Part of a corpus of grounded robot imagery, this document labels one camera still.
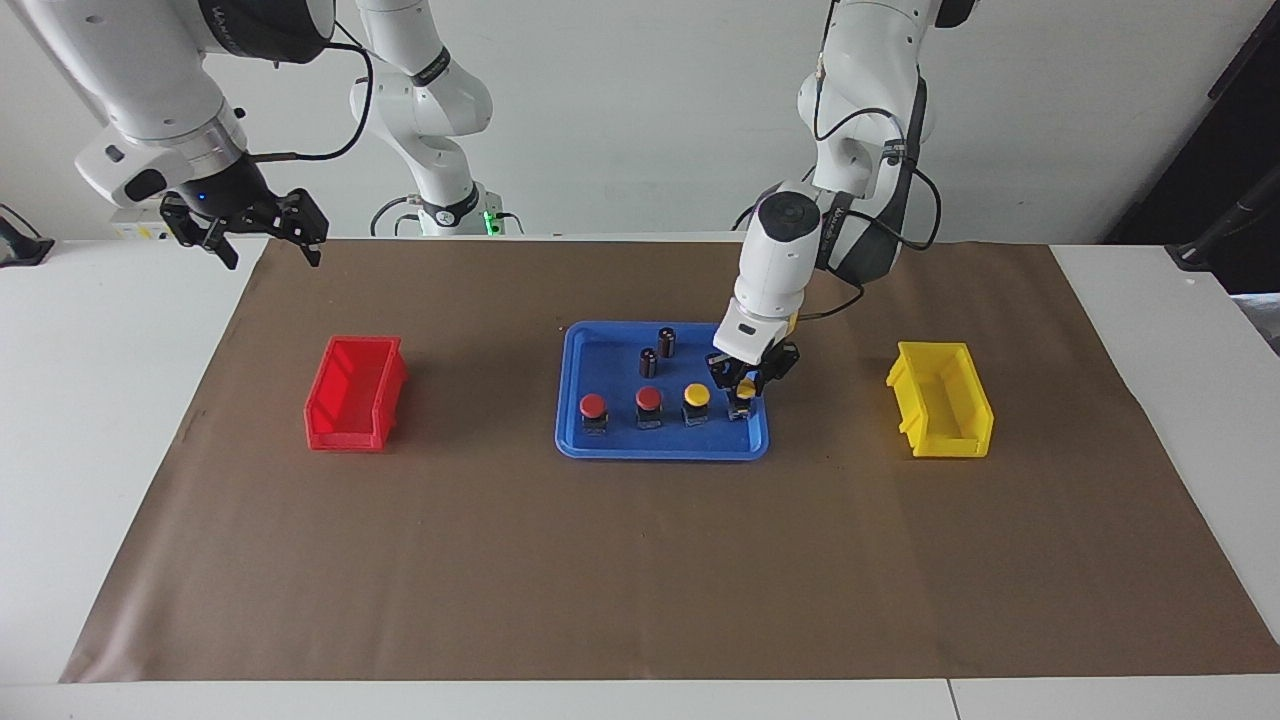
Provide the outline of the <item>white wall socket box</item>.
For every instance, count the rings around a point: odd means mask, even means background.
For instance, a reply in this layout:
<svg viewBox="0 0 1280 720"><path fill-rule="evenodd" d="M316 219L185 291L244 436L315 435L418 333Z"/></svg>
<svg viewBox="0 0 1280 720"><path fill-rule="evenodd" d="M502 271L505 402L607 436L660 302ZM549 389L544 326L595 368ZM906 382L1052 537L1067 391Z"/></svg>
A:
<svg viewBox="0 0 1280 720"><path fill-rule="evenodd" d="M165 193L142 201L136 208L118 208L110 225L120 240L152 240L175 242L177 237L160 214Z"/></svg>

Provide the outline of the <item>red plastic bin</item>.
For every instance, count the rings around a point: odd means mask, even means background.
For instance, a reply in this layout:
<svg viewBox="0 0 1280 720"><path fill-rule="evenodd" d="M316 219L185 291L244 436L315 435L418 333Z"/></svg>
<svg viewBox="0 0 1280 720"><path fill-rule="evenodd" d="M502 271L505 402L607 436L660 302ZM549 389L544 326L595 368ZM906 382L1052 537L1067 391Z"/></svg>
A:
<svg viewBox="0 0 1280 720"><path fill-rule="evenodd" d="M398 336L333 336L307 398L307 445L323 452L381 452L398 423L408 370Z"/></svg>

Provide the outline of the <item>brown paper mat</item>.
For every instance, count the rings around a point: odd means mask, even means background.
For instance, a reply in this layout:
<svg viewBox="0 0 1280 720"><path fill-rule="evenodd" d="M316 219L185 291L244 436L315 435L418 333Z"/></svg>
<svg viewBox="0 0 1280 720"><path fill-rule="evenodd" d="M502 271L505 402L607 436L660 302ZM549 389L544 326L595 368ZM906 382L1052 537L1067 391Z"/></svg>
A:
<svg viewBox="0 0 1280 720"><path fill-rule="evenodd" d="M270 243L64 682L1280 671L1044 246L902 258L797 331L754 462L553 441L564 332L709 320L730 243ZM398 336L381 452L307 445L333 336ZM986 457L914 457L897 342L964 342Z"/></svg>

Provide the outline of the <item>black background board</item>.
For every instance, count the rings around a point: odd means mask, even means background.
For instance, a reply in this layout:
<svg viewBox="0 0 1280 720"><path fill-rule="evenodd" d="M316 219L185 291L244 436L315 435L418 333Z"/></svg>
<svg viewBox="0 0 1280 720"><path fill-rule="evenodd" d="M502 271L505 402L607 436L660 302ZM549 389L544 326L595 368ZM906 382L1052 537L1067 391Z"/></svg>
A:
<svg viewBox="0 0 1280 720"><path fill-rule="evenodd" d="M1193 241L1280 161L1280 0L1208 92L1210 110L1106 245ZM1280 292L1280 208L1210 255L1229 293Z"/></svg>

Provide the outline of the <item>grey silver object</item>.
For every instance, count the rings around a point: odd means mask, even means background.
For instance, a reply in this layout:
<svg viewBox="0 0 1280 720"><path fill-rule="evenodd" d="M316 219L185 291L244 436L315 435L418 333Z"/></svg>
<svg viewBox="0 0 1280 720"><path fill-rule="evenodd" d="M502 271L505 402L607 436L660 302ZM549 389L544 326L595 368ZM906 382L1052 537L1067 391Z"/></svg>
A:
<svg viewBox="0 0 1280 720"><path fill-rule="evenodd" d="M1280 357L1280 292L1234 293L1231 300Z"/></svg>

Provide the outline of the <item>black stand pole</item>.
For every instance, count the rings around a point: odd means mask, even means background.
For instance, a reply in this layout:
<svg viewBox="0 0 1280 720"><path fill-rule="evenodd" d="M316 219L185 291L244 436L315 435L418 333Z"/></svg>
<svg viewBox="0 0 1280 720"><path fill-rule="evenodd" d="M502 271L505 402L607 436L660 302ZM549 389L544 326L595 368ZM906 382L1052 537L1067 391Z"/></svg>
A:
<svg viewBox="0 0 1280 720"><path fill-rule="evenodd" d="M1165 252L1184 272L1211 272L1210 255L1225 240L1249 229L1280 208L1280 161L1261 176L1228 210L1194 240L1166 243Z"/></svg>

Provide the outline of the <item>blue plastic tray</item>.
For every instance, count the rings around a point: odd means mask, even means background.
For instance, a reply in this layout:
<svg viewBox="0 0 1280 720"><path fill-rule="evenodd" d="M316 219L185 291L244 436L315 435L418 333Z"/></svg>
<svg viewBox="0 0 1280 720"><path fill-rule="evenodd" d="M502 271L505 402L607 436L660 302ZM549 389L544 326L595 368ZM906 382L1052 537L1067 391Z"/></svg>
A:
<svg viewBox="0 0 1280 720"><path fill-rule="evenodd" d="M657 348L662 327L676 333L673 357L659 357L655 378L637 372L641 348ZM755 461L771 445L763 398L756 398L745 421L728 419L728 400L716 388L705 357L714 352L714 322L579 322L564 333L556 415L556 445L567 457L631 461ZM686 427L681 404L684 387L703 383L710 391L707 423ZM635 400L644 386L663 396L663 423L650 430L636 427ZM609 425L603 436L589 436L579 424L579 400L603 395Z"/></svg>

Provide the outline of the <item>black device on table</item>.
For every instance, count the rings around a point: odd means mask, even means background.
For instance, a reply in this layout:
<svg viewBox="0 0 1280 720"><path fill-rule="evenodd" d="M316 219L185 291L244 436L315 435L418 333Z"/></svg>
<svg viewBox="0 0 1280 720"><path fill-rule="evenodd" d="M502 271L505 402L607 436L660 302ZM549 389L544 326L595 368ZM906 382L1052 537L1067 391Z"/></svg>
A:
<svg viewBox="0 0 1280 720"><path fill-rule="evenodd" d="M42 234L22 214L0 202L0 268L37 266L50 254L56 240Z"/></svg>

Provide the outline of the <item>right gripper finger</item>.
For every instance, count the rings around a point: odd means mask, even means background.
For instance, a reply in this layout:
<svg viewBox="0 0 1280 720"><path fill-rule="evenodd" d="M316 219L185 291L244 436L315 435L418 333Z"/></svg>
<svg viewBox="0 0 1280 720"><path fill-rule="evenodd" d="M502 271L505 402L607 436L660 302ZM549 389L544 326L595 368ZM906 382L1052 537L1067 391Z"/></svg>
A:
<svg viewBox="0 0 1280 720"><path fill-rule="evenodd" d="M179 246L201 249L215 256L228 270L238 266L239 254L225 237L227 223L223 219L215 218L201 224L184 200L163 200L160 218Z"/></svg>
<svg viewBox="0 0 1280 720"><path fill-rule="evenodd" d="M311 268L319 268L329 220L307 190L292 190L275 201L270 236L294 245Z"/></svg>

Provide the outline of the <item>yellow plastic bin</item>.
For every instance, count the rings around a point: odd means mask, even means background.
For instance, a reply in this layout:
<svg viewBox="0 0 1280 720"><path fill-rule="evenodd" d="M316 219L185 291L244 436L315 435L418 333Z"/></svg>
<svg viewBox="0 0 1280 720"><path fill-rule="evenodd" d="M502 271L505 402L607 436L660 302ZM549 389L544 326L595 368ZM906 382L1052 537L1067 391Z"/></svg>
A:
<svg viewBox="0 0 1280 720"><path fill-rule="evenodd" d="M914 457L986 457L995 410L964 342L897 342L886 377Z"/></svg>

